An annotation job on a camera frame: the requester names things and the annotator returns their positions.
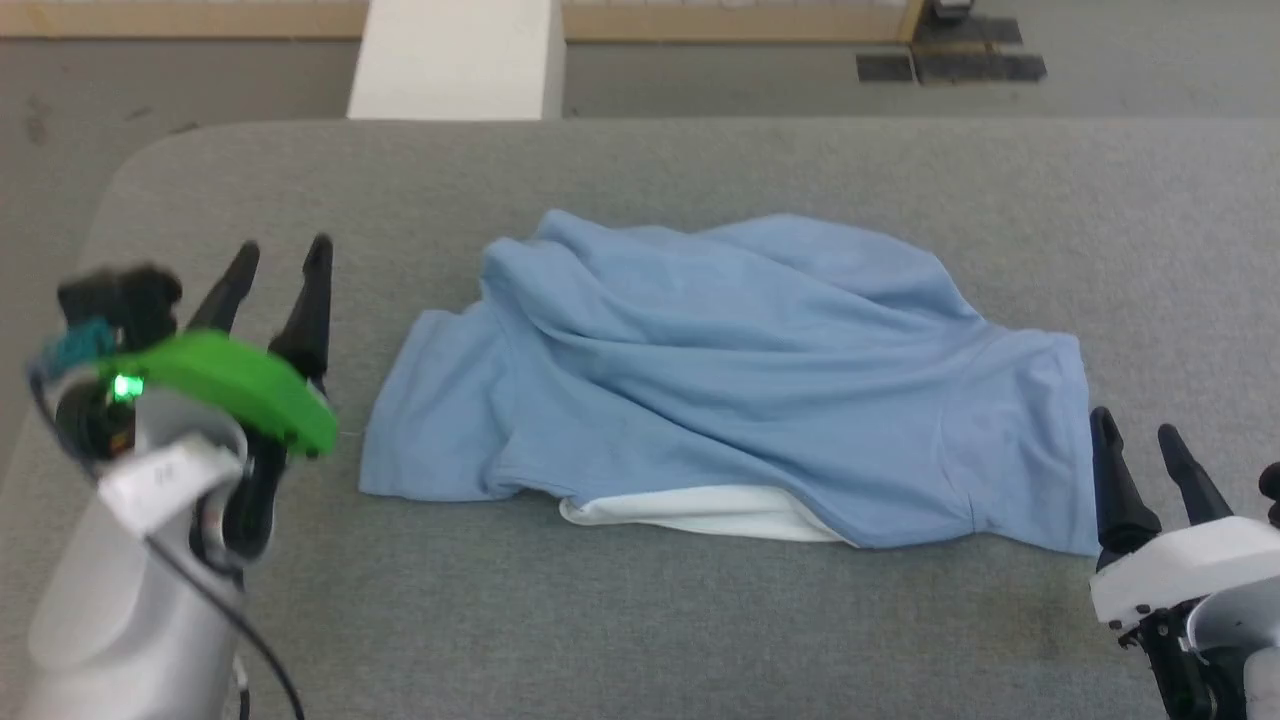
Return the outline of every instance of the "wooden board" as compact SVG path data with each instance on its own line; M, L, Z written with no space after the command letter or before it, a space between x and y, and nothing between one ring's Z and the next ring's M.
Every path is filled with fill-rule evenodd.
M564 5L570 42L904 42L906 5ZM0 3L0 37L358 38L367 5L284 3Z

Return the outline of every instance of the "concrete floor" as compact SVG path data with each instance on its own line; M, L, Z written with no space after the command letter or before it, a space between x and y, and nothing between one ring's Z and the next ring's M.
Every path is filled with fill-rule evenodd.
M564 114L1280 117L1275 0L979 0L1044 55L1034 86L859 85L850 47L570 50ZM141 147L198 126L337 118L355 42L0 42L0 468L20 365L56 327L97 197Z

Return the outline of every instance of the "green led light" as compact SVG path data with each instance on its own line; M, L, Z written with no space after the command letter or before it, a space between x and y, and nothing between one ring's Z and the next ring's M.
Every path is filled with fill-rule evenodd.
M115 375L111 380L111 395L116 401L128 401L142 395L142 378Z

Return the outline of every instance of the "blue t-shirt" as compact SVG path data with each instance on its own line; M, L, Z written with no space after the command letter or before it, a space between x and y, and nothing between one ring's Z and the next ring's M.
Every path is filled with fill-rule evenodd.
M1076 340L988 323L929 252L787 215L682 233L552 211L489 246L480 284L410 332L362 491L772 486L860 547L1097 551Z

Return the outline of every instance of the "gray tablecloth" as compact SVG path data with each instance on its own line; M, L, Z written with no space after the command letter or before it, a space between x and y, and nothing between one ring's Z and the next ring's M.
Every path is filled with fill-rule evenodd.
M83 263L156 260L196 297L259 238L237 333L265 341L311 236L335 238L344 434L291 471L250 575L314 717L1129 720L1160 716L1156 688L1094 623L1087 560L997 538L867 552L580 528L541 497L362 497L360 433L415 315L475 300L485 243L548 208L690 229L792 211L937 252L992 320L1076 333L1166 527L1185 521L1156 451L1166 420L1261 516L1256 478L1280 457L1277 186L1280 124L1261 122L243 126L129 161ZM0 716L83 497L28 420L0 496ZM257 716L283 717L253 675Z

